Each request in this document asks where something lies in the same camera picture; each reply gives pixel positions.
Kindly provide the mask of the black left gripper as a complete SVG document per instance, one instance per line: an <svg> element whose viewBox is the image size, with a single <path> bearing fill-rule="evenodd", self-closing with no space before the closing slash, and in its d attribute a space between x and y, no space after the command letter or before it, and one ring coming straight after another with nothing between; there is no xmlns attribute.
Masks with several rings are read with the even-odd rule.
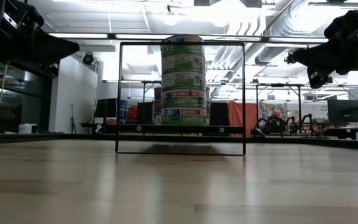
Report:
<svg viewBox="0 0 358 224"><path fill-rule="evenodd" d="M36 8L21 1L0 0L0 60L55 63L80 50L79 44L47 37L37 50L43 17Z"/></svg>

